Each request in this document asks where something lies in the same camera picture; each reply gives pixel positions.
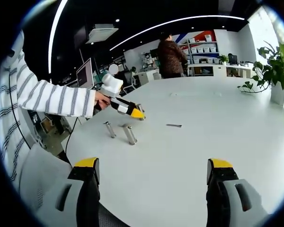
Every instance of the white table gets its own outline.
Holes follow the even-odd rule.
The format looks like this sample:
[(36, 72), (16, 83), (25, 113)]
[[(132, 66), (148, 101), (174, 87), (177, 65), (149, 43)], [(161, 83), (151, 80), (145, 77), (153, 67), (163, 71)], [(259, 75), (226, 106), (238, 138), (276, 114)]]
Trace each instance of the white table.
[(243, 78), (250, 78), (252, 67), (240, 66), (240, 65), (220, 65), (220, 64), (189, 64), (187, 67), (187, 74), (189, 75), (189, 69), (194, 67), (212, 67), (213, 76), (224, 78), (227, 77), (227, 68), (239, 69), (239, 75)]
[[(284, 198), (284, 111), (269, 102), (269, 91), (241, 94), (236, 86), (244, 81), (151, 81), (125, 97), (142, 103), (145, 121), (109, 107), (72, 134), (68, 159), (74, 164), (99, 157), (100, 202), (129, 226), (206, 226), (210, 157), (232, 163), (272, 213)], [(109, 137), (106, 121), (114, 127), (115, 139)], [(127, 143), (118, 127), (122, 123), (133, 126), (136, 145)]]

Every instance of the white wall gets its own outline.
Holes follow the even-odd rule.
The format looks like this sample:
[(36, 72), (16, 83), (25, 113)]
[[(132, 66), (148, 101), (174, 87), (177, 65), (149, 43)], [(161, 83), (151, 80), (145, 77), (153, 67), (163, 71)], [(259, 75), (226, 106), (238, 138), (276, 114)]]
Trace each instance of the white wall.
[(159, 40), (152, 41), (150, 43), (138, 46), (132, 50), (124, 52), (124, 57), (126, 61), (126, 66), (130, 70), (132, 67), (136, 67), (137, 71), (142, 68), (142, 53), (148, 53), (153, 49), (157, 49), (159, 45)]
[(242, 61), (240, 40), (237, 32), (229, 32), (227, 30), (215, 29), (216, 40), (220, 55), (228, 55), (232, 53), (237, 55), (238, 62)]
[(249, 24), (245, 25), (239, 32), (239, 43), (242, 61), (250, 61), (254, 63), (256, 59), (256, 48), (252, 39)]
[[(248, 21), (255, 50), (268, 46), (264, 41), (270, 43), (274, 49), (279, 46), (274, 27), (263, 7), (260, 7)], [(267, 64), (267, 60), (261, 57), (258, 52), (256, 52), (256, 59), (262, 64)]]

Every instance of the black cable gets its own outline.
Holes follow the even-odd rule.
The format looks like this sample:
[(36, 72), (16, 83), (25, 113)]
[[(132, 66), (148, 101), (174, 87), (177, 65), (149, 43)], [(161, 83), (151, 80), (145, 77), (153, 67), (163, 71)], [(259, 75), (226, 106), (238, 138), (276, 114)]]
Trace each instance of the black cable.
[(77, 123), (77, 120), (78, 120), (78, 119), (79, 119), (79, 118), (76, 118), (75, 123), (74, 123), (74, 126), (73, 126), (73, 128), (72, 128), (72, 130), (71, 130), (70, 136), (69, 136), (68, 139), (67, 139), (66, 146), (65, 146), (65, 155), (66, 155), (66, 150), (67, 150), (68, 141), (70, 141), (71, 134), (72, 134), (72, 132), (73, 132), (74, 129), (75, 129), (75, 126), (76, 126), (76, 123)]
[(16, 115), (15, 115), (15, 111), (14, 111), (14, 107), (13, 107), (13, 101), (12, 101), (12, 99), (11, 99), (10, 75), (9, 75), (9, 97), (10, 97), (10, 103), (11, 103), (11, 110), (12, 110), (12, 112), (13, 112), (13, 115), (14, 115), (14, 118), (15, 118), (15, 122), (16, 122), (16, 124), (17, 124), (18, 129), (19, 129), (19, 132), (21, 133), (21, 136), (23, 137), (23, 139), (24, 139), (25, 143), (27, 144), (27, 146), (29, 147), (29, 149), (31, 149), (31, 147), (29, 146), (27, 140), (25, 139), (25, 137), (24, 137), (24, 135), (23, 135), (23, 133), (22, 133), (22, 131), (21, 131), (21, 129), (20, 129), (20, 126), (19, 126), (19, 124), (18, 124), (18, 122), (17, 122), (17, 119), (16, 119)]

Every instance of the metal rod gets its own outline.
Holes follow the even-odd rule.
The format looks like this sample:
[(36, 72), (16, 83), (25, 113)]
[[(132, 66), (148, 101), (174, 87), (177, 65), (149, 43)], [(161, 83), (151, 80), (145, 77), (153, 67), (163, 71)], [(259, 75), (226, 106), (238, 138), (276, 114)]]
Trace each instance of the metal rod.
[(110, 125), (110, 123), (109, 122), (105, 122), (104, 124), (106, 125), (106, 127), (107, 127), (107, 129), (109, 131), (110, 137), (111, 138), (115, 138), (116, 135), (115, 135), (114, 130), (113, 130), (112, 126)]
[(124, 124), (122, 126), (125, 135), (127, 136), (128, 142), (130, 145), (135, 145), (137, 143), (137, 139), (135, 138), (135, 136), (133, 135), (133, 131), (132, 131), (132, 127), (129, 124)]
[(80, 48), (79, 48), (79, 51), (80, 51), (80, 56), (81, 56), (82, 62), (83, 62), (83, 64), (84, 64), (84, 60), (83, 60), (82, 52), (81, 52), (81, 49), (80, 49)]
[[(142, 105), (141, 105), (141, 104), (138, 104), (137, 107), (138, 107), (138, 109), (144, 114), (144, 110), (143, 110), (143, 108), (142, 108)], [(146, 117), (145, 117), (145, 115), (144, 115), (144, 117), (139, 118), (139, 119), (140, 119), (140, 121), (144, 121), (145, 118), (146, 118)]]
[(173, 127), (178, 127), (178, 128), (182, 128), (181, 124), (166, 124), (167, 126), (173, 126)]

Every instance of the person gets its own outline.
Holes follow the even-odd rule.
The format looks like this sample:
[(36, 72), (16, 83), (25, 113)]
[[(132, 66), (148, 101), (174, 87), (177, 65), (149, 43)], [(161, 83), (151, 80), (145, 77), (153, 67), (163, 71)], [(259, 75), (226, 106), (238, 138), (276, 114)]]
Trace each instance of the person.
[(185, 53), (172, 41), (170, 33), (162, 33), (158, 46), (160, 74), (164, 79), (181, 77), (183, 66), (187, 66)]
[[(228, 54), (229, 62), (231, 62), (232, 56), (233, 56), (232, 53)], [(234, 68), (227, 67), (226, 68), (226, 73), (227, 73), (227, 76), (240, 77), (239, 74), (238, 74), (238, 71), (236, 69), (234, 69)]]
[(98, 103), (102, 109), (110, 104), (108, 97), (94, 90), (38, 81), (25, 62), (23, 44), (24, 34), (21, 31), (0, 67), (0, 155), (16, 191), (31, 150), (20, 131), (20, 108), (91, 118), (95, 104)]

